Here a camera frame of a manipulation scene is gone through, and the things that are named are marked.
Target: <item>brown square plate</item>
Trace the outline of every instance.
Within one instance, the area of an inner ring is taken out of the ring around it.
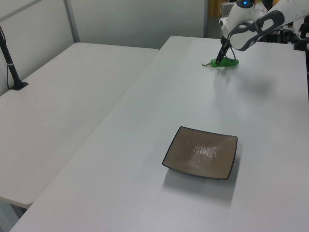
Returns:
[[[162,164],[178,172],[211,179],[230,176],[237,137],[180,127]]]

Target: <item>dark plate rim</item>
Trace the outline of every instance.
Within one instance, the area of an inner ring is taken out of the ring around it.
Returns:
[[[194,130],[194,131],[205,132],[205,133],[210,133],[210,134],[217,134],[217,135],[222,135],[222,136],[228,136],[228,137],[236,137],[236,146],[235,146],[235,152],[234,152],[234,156],[233,156],[233,161],[232,161],[232,165],[231,165],[230,171],[228,172],[228,175],[227,175],[226,178],[214,178],[214,177],[207,177],[207,176],[202,176],[202,175],[195,175],[195,174],[191,174],[191,173],[186,173],[186,172],[182,172],[182,171],[180,171],[180,170],[177,170],[177,169],[168,167],[167,165],[164,164],[164,161],[165,161],[165,159],[166,159],[166,157],[167,157],[167,155],[168,155],[168,153],[169,153],[170,147],[172,146],[172,144],[173,144],[175,138],[177,137],[177,134],[178,134],[178,132],[180,131],[181,128],[185,128],[185,129],[189,129],[189,130]],[[169,145],[168,151],[166,152],[166,154],[165,154],[165,156],[164,156],[164,159],[163,159],[163,161],[162,161],[162,165],[163,165],[164,167],[167,167],[167,168],[172,169],[172,170],[174,170],[174,171],[178,171],[178,172],[180,172],[180,173],[184,173],[184,174],[188,174],[188,175],[192,175],[192,176],[202,177],[202,178],[206,178],[206,179],[213,179],[213,180],[227,180],[227,179],[230,177],[230,175],[231,175],[232,168],[233,168],[233,165],[234,165],[235,156],[236,156],[236,151],[237,151],[237,144],[238,144],[238,137],[235,136],[235,135],[218,134],[218,133],[213,133],[213,132],[208,132],[208,131],[203,131],[203,130],[201,131],[201,130],[196,130],[196,129],[192,129],[192,128],[189,128],[189,127],[180,126],[180,127],[178,128],[178,131],[177,131],[177,133],[175,134],[175,136],[174,136],[172,142],[171,142],[170,145]]]

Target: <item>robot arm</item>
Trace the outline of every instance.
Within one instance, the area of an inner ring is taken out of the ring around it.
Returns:
[[[245,51],[274,29],[307,15],[308,0],[280,0],[262,17],[250,0],[237,0],[229,17],[220,19],[223,46],[217,57],[217,64],[221,63],[229,47]]]

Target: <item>white table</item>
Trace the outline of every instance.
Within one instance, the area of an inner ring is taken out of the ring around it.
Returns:
[[[219,48],[171,37],[12,232],[308,231],[305,54],[257,43],[202,67]],[[228,180],[162,166],[179,126],[238,136]]]
[[[33,203],[158,51],[76,43],[0,97],[0,201]]]

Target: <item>green object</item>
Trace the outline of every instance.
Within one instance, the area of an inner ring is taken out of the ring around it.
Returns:
[[[239,64],[238,59],[229,59],[227,57],[224,57],[221,61],[221,63],[218,65],[216,64],[216,59],[212,59],[209,64],[202,64],[203,66],[212,66],[212,67],[226,67],[226,66],[235,66]]]

